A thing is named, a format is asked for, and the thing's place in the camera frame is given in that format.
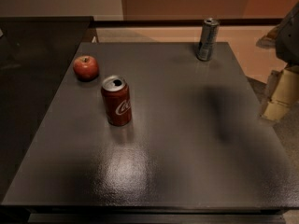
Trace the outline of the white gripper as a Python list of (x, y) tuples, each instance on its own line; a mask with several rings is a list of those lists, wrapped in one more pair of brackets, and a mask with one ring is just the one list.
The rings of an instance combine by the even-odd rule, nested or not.
[[(299, 65), (299, 3), (281, 21), (276, 37), (277, 57), (290, 65)], [(262, 101), (261, 117), (281, 120), (299, 101), (299, 66), (273, 70)]]

